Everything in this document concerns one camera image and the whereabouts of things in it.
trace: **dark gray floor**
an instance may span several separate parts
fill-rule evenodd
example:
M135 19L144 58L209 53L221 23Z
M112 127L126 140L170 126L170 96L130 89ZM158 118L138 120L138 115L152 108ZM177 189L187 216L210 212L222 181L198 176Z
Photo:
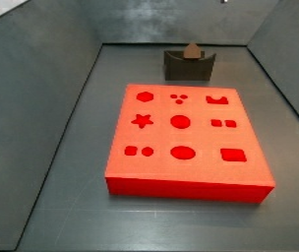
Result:
M299 120L245 47L205 47L218 53L207 85L241 93L277 182L266 201L110 196L104 171L126 84L165 84L163 51L178 48L104 46L20 250L299 250Z

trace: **box top surface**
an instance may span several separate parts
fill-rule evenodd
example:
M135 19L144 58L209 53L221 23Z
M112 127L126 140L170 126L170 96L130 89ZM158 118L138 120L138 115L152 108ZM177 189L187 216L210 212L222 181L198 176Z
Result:
M130 84L106 178L274 186L237 90Z

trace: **gray wall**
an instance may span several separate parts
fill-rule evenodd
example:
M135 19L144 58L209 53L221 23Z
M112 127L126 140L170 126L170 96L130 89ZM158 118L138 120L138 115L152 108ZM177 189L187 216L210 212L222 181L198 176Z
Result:
M282 0L249 48L299 113L299 0Z
M246 45L278 0L95 0L88 15L103 42Z
M0 249L15 249L102 43L72 0L0 18Z

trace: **shape sorter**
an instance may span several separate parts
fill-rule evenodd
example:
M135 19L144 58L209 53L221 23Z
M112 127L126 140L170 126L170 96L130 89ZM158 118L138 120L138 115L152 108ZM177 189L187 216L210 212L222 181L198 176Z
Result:
M274 180L234 89L127 86L111 194L261 203Z

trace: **red box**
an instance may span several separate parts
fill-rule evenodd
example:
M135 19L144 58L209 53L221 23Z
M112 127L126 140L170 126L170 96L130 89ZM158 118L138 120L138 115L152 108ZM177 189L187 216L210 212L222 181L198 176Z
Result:
M237 91L128 85L106 179L112 194L262 202L276 183Z

